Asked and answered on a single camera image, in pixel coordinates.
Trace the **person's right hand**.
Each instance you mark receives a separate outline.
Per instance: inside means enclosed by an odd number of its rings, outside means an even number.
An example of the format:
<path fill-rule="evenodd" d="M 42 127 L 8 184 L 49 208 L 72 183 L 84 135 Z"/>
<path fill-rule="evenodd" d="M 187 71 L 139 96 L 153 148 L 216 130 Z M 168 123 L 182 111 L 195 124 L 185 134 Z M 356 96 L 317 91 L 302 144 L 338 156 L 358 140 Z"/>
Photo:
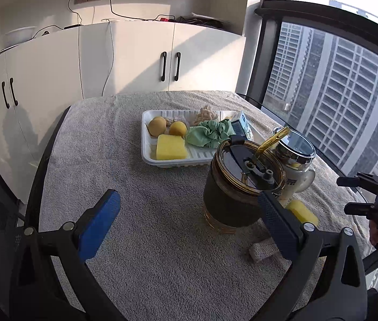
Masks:
<path fill-rule="evenodd" d="M 370 243 L 378 249 L 378 225 L 374 220 L 369 220 Z"/>

